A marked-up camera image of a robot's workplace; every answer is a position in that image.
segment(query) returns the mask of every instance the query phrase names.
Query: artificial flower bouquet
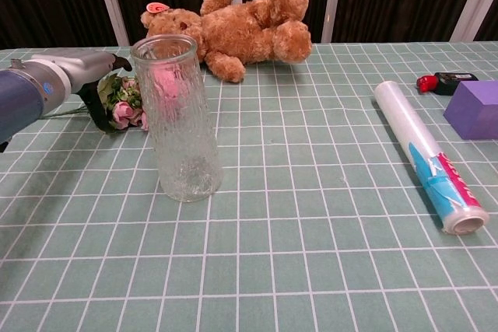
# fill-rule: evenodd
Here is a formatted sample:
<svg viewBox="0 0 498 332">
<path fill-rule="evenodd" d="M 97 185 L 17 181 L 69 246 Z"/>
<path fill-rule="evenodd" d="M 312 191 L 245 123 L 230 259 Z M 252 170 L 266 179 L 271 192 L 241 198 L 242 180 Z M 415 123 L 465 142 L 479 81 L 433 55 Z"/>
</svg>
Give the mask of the artificial flower bouquet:
<svg viewBox="0 0 498 332">
<path fill-rule="evenodd" d="M 149 130 L 139 83 L 135 77 L 119 77 L 115 73 L 101 79 L 97 89 L 112 126 L 118 130 L 129 126 Z"/>
</svg>

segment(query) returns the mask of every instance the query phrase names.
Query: glass vase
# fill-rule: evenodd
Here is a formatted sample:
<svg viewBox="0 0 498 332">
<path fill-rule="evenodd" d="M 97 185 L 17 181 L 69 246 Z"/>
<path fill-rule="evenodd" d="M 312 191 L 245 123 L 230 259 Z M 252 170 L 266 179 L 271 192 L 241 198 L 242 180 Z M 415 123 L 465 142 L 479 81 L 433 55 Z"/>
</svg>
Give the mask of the glass vase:
<svg viewBox="0 0 498 332">
<path fill-rule="evenodd" d="M 179 201 L 208 197 L 223 169 L 195 40 L 147 37 L 132 46 L 132 58 L 164 193 Z"/>
</svg>

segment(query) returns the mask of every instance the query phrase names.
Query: teddy bear ear tag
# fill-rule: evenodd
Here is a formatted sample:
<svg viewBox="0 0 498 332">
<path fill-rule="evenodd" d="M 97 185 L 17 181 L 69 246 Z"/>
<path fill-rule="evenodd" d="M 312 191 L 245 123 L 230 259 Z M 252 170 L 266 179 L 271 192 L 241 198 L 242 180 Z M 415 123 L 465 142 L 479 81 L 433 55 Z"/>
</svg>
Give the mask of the teddy bear ear tag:
<svg viewBox="0 0 498 332">
<path fill-rule="evenodd" d="M 158 2 L 152 2 L 147 5 L 147 11 L 150 13 L 160 13 L 162 11 L 166 11 L 169 9 L 166 4 L 163 3 L 158 3 Z"/>
</svg>

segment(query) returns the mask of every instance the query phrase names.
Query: brown teddy bear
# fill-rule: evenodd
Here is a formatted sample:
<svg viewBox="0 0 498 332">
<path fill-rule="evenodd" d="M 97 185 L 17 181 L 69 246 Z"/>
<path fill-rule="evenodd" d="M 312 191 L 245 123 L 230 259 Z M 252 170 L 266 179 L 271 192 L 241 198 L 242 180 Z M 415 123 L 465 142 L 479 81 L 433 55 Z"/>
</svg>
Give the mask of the brown teddy bear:
<svg viewBox="0 0 498 332">
<path fill-rule="evenodd" d="M 201 15 L 186 9 L 145 11 L 147 37 L 182 33 L 198 44 L 198 59 L 228 82 L 244 78 L 244 64 L 266 60 L 300 62 L 311 53 L 311 36 L 302 23 L 308 0 L 204 0 Z"/>
</svg>

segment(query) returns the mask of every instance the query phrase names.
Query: teddy bear head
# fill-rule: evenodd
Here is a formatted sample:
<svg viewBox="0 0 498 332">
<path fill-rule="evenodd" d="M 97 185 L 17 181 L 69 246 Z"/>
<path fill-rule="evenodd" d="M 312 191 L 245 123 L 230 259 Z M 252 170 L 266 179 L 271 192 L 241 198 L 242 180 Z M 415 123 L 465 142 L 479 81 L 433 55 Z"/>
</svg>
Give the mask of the teddy bear head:
<svg viewBox="0 0 498 332">
<path fill-rule="evenodd" d="M 202 38 L 201 16 L 186 9 L 166 9 L 159 13 L 145 11 L 140 20 L 147 29 L 147 37 L 157 34 L 184 34 L 197 42 L 197 57 L 204 60 L 205 45 Z"/>
</svg>

